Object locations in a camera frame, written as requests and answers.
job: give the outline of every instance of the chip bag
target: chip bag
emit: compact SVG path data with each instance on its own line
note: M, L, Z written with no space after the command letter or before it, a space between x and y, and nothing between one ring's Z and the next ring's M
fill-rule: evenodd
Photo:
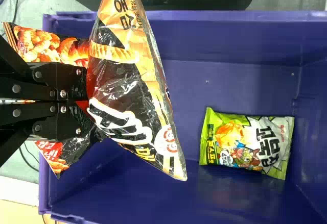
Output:
M89 42L42 30L3 23L11 47L26 62L61 62L73 66L88 66Z
M293 128L294 117L224 114L207 108L200 165L256 170L285 180Z
M10 22L4 22L3 26L10 46L25 62L61 62L86 68L88 66L87 39L24 28ZM16 102L33 103L34 101ZM29 138L28 142L37 146L53 173L60 178L63 172L77 162L94 143L100 141L96 134L95 129L92 129L85 137L69 138L61 142L34 137Z
M102 0L90 37L89 114L107 137L187 180L166 78L141 0Z

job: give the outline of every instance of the metal bolt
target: metal bolt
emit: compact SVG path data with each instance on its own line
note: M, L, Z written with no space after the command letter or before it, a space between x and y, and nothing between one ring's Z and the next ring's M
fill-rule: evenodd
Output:
M12 115L17 118L21 115L21 110L20 109L15 109L13 112L12 112Z
M42 78L42 73L40 71L35 72L35 77L38 79Z
M66 106L61 106L60 112L65 113L66 111L67 111L67 107Z
M19 85L14 85L14 86L12 87L12 91L13 91L14 93L20 93L20 90L21 90L21 87L20 87Z
M60 92L60 96L61 96L62 98L66 97L66 91L65 91L65 90L62 90L62 91Z
M40 125L36 125L36 126L34 127L34 130L35 130L35 131L40 131L40 130L41 130L41 126L40 126Z

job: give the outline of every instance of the purple storage bin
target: purple storage bin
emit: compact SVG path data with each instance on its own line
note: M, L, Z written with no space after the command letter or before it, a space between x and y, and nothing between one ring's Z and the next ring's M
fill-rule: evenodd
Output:
M147 14L170 87L188 181L172 179L108 139L60 180L40 157L39 212L68 223L326 222L327 13ZM95 16L45 15L43 27L87 38ZM287 179L199 166L207 106L295 116Z

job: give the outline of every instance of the black bracket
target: black bracket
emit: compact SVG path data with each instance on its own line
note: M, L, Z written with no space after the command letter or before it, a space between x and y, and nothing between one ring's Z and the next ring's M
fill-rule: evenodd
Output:
M0 66L0 167L27 139L62 141L92 128L76 103L87 100L86 68L26 63L1 36Z

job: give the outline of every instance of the cartoon illustration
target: cartoon illustration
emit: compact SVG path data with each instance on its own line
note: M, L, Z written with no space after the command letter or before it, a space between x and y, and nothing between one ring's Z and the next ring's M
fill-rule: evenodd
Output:
M234 158L237 165L242 168L262 170L263 168L259 166L260 159L256 155L260 152L260 149L252 150L239 141L236 141L236 143L237 147L231 151L230 155Z
M250 140L246 140L245 138L247 134L246 128L231 120L217 129L215 138L219 147L231 150L235 148L236 141L240 141L245 145L249 143Z

